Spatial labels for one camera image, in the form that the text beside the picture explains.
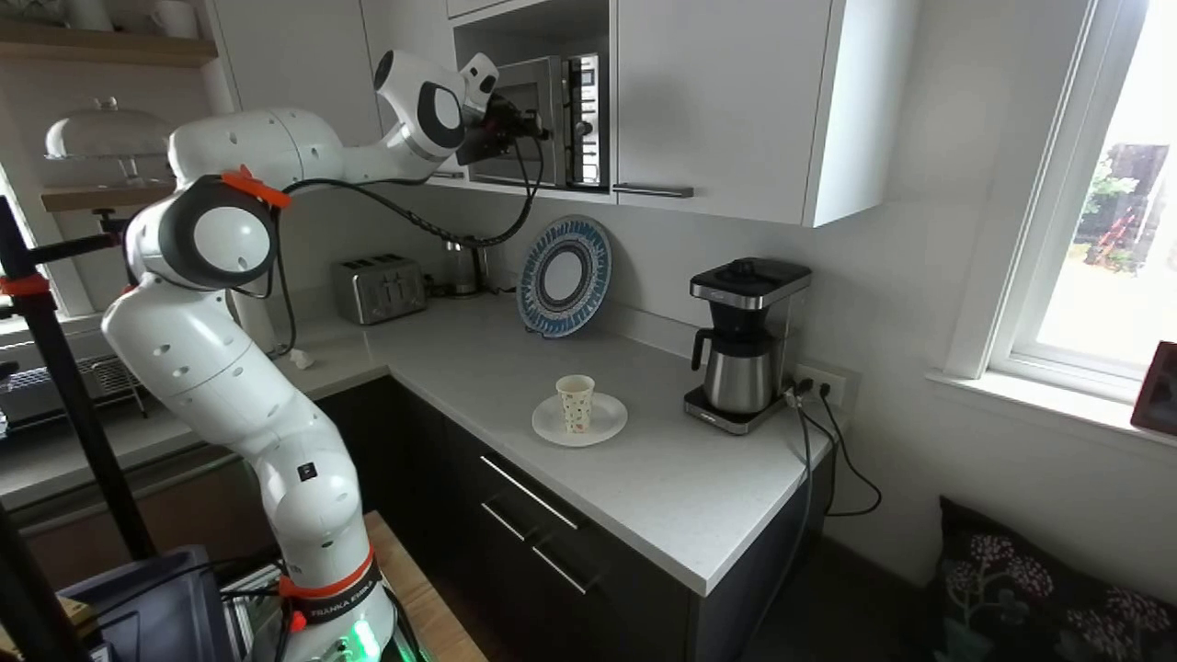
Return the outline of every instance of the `drawer handle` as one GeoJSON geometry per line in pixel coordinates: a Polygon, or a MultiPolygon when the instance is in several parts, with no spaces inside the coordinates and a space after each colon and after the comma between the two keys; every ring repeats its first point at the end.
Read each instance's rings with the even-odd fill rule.
{"type": "Polygon", "coordinates": [[[695,198],[692,182],[614,182],[619,193],[646,193],[646,198],[695,198]]]}
{"type": "Polygon", "coordinates": [[[502,515],[492,505],[486,505],[483,500],[483,511],[496,522],[496,524],[505,524],[514,539],[521,539],[525,543],[525,532],[509,519],[509,515],[502,515]]]}
{"type": "Polygon", "coordinates": [[[489,467],[496,477],[505,477],[509,485],[514,485],[521,496],[529,496],[537,508],[543,508],[552,519],[558,519],[572,528],[580,528],[572,515],[564,515],[556,505],[549,505],[543,496],[537,496],[529,485],[521,485],[511,469],[505,469],[496,458],[480,455],[483,467],[489,467]]]}
{"type": "Polygon", "coordinates": [[[529,549],[564,584],[572,584],[578,597],[590,597],[590,581],[578,581],[568,567],[558,567],[540,543],[529,549]]]}

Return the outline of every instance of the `floor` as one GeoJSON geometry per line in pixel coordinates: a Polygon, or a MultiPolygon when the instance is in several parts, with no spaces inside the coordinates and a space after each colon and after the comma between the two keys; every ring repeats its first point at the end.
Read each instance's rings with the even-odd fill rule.
{"type": "Polygon", "coordinates": [[[819,539],[780,592],[743,662],[903,662],[916,616],[914,584],[819,539]]]}

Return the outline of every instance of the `white cup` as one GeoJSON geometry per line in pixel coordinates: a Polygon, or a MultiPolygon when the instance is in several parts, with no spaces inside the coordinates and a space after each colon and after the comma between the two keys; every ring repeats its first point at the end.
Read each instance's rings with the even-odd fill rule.
{"type": "Polygon", "coordinates": [[[586,435],[591,425],[591,390],[595,377],[591,374],[564,374],[556,377],[556,393],[564,404],[564,429],[568,435],[586,435]]]}
{"type": "Polygon", "coordinates": [[[156,0],[152,23],[177,41],[196,41],[200,36],[200,14],[196,3],[183,0],[156,0]]]}
{"type": "Polygon", "coordinates": [[[70,0],[70,27],[75,29],[104,29],[104,33],[113,29],[104,0],[70,0]]]}

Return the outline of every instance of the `blue plate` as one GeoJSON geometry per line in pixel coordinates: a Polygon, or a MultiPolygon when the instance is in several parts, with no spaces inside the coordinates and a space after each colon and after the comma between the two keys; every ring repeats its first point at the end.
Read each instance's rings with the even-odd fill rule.
{"type": "Polygon", "coordinates": [[[518,276],[518,317],[540,338],[580,331],[610,290],[610,234],[591,217],[556,219],[518,276]]]}

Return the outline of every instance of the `toaster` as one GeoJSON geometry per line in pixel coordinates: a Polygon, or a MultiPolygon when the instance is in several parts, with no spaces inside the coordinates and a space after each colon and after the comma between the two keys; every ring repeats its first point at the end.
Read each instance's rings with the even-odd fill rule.
{"type": "Polygon", "coordinates": [[[337,317],[372,328],[427,307],[427,276],[396,253],[372,253],[331,265],[337,317]]]}

